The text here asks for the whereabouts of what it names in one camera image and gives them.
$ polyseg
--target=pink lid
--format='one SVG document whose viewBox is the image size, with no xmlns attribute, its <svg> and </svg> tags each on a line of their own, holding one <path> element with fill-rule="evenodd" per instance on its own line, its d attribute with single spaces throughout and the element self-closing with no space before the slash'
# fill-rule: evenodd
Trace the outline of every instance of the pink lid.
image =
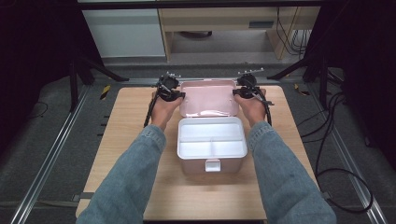
<svg viewBox="0 0 396 224">
<path fill-rule="evenodd" d="M 186 97 L 180 105 L 180 114 L 187 118 L 196 117 L 233 117 L 239 105 L 233 99 L 236 89 L 232 80 L 186 81 L 180 90 Z"/>
</svg>

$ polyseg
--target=gray carpet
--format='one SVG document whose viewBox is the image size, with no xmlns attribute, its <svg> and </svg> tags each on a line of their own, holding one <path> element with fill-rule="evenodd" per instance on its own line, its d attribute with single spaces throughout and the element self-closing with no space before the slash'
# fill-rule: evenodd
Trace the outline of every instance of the gray carpet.
<svg viewBox="0 0 396 224">
<path fill-rule="evenodd" d="M 263 67 L 265 72 L 260 76 L 271 76 L 281 71 L 282 64 L 228 64 L 228 65 L 147 65 L 134 67 L 109 67 L 110 70 L 124 77 L 153 77 L 163 75 L 166 71 L 182 75 L 182 77 L 238 77 L 238 71 Z M 304 69 L 285 77 L 280 85 L 290 104 L 295 122 L 309 118 L 319 112 L 311 95 L 301 95 L 294 89 L 295 80 L 300 80 L 301 88 L 305 85 L 301 77 Z M 91 87 L 87 102 L 78 116 L 78 120 L 69 134 L 64 148 L 52 169 L 52 172 L 42 189 L 38 200 L 69 201 L 73 194 L 83 191 L 89 171 L 92 167 L 97 148 L 112 106 L 120 88 L 125 84 L 115 81 L 95 72 L 96 80 Z M 24 128 L 10 145 L 11 152 L 2 159 L 0 174 L 0 202 L 17 202 L 21 200 L 35 178 L 46 154 L 50 150 L 57 133 L 68 114 L 70 93 L 68 78 L 63 78 L 47 85 L 41 92 L 39 102 L 46 103 L 48 110 L 43 116 L 26 120 Z M 105 100 L 100 100 L 103 87 L 111 85 Z M 340 91 L 339 87 L 329 84 L 332 94 Z M 37 104 L 32 117 L 45 110 L 43 104 Z M 364 145 L 360 128 L 354 120 L 348 105 L 337 106 L 335 115 L 336 127 L 343 136 L 350 153 L 363 172 L 364 178 L 389 223 L 396 223 L 396 174 L 390 168 L 386 159 L 377 148 Z M 308 133 L 323 122 L 320 116 L 309 120 L 298 127 L 300 134 Z M 317 133 L 304 140 L 315 140 L 322 137 Z M 319 142 L 304 144 L 311 165 L 315 165 Z M 343 167 L 332 141 L 329 139 L 320 158 L 320 169 Z M 361 202 L 357 197 L 349 177 L 339 174 L 326 175 L 320 180 L 333 199 L 351 209 L 360 209 Z M 0 208 L 0 223 L 8 223 L 16 206 Z M 27 219 L 27 223 L 74 223 L 76 208 L 35 207 Z M 371 223 L 367 215 L 354 215 L 334 208 L 338 223 Z"/>
</svg>

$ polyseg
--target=floor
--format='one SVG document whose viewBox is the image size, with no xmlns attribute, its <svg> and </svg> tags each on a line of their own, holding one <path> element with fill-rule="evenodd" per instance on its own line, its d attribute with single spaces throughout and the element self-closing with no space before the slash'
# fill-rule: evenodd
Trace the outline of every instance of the floor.
<svg viewBox="0 0 396 224">
<path fill-rule="evenodd" d="M 108 64 L 107 68 L 124 77 L 155 80 L 166 71 L 185 78 L 235 78 L 238 77 L 238 71 L 263 67 L 264 72 L 258 77 L 265 83 L 265 77 L 282 71 L 301 58 L 299 55 L 286 55 L 283 60 L 277 60 L 264 31 L 213 32 L 212 36 L 206 38 L 186 38 L 183 35 L 176 35 L 172 52 L 169 63 L 136 63 L 124 66 Z M 334 72 L 342 75 L 342 71 L 334 70 Z M 266 83 L 283 88 L 296 124 L 312 117 L 309 121 L 298 125 L 300 134 L 309 133 L 324 122 L 321 113 L 318 113 L 321 108 L 317 105 L 315 97 L 318 83 L 304 83 L 303 73 L 302 68 L 277 83 Z M 74 204 L 55 206 L 51 203 L 70 202 L 74 194 L 83 191 L 117 91 L 128 86 L 128 84 L 116 83 L 98 72 L 94 72 L 94 75 L 95 83 L 90 86 L 87 100 L 63 144 L 47 181 L 38 194 L 37 199 L 41 203 L 33 207 L 25 223 L 75 223 L 76 221 Z M 102 90 L 108 84 L 111 85 L 110 92 L 105 100 L 100 100 Z M 299 90 L 295 89 L 294 84 L 298 85 Z M 337 84 L 329 83 L 328 88 L 331 94 L 329 99 L 340 91 Z M 81 84 L 78 89 L 80 92 L 83 90 Z M 69 115 L 69 102 L 67 78 L 43 88 L 39 102 L 10 145 L 12 153 L 7 158 L 2 158 L 0 223 L 8 223 L 11 220 L 21 199 L 34 182 Z M 347 147 L 348 153 L 359 167 L 361 176 L 374 193 L 379 210 L 385 216 L 382 220 L 373 220 L 368 216 L 370 213 L 351 214 L 332 205 L 338 223 L 387 223 L 386 220 L 388 223 L 396 223 L 395 172 L 380 150 L 364 145 L 364 135 L 348 108 L 347 101 L 336 107 L 334 122 L 335 131 L 342 136 L 341 142 Z M 321 130 L 303 138 L 306 153 L 313 167 L 317 161 L 320 142 L 312 141 L 321 138 L 323 134 Z M 338 149 L 339 143 L 339 139 L 334 140 L 333 136 L 324 143 L 319 163 L 321 169 L 346 167 L 343 161 L 344 155 Z M 320 183 L 331 193 L 332 198 L 344 207 L 362 208 L 361 198 L 347 175 L 333 173 L 323 177 Z"/>
</svg>

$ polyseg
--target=light blue sleeve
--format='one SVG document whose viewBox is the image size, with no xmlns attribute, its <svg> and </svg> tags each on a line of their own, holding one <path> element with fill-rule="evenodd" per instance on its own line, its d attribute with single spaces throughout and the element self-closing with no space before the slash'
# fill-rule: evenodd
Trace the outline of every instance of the light blue sleeve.
<svg viewBox="0 0 396 224">
<path fill-rule="evenodd" d="M 336 223 L 317 185 L 267 122 L 252 127 L 248 147 L 269 223 Z"/>
<path fill-rule="evenodd" d="M 119 157 L 77 223 L 142 223 L 165 144 L 163 131 L 147 126 Z"/>
</svg>

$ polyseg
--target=light wooden table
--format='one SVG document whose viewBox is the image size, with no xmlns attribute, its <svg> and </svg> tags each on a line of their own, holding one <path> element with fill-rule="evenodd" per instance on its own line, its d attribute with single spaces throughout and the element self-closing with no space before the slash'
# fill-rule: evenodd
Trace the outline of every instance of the light wooden table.
<svg viewBox="0 0 396 224">
<path fill-rule="evenodd" d="M 278 86 L 262 88 L 267 89 L 267 99 L 275 104 L 271 106 L 274 128 L 315 179 L 282 89 Z M 96 191 L 117 158 L 142 131 L 153 91 L 152 88 L 120 90 L 84 192 Z M 237 117 L 244 122 L 248 136 L 250 128 L 242 111 Z M 181 119 L 177 108 L 165 130 L 167 145 L 145 220 L 266 219 L 250 151 L 237 174 L 183 174 L 177 156 L 177 125 Z M 80 201 L 77 217 L 89 201 Z"/>
</svg>

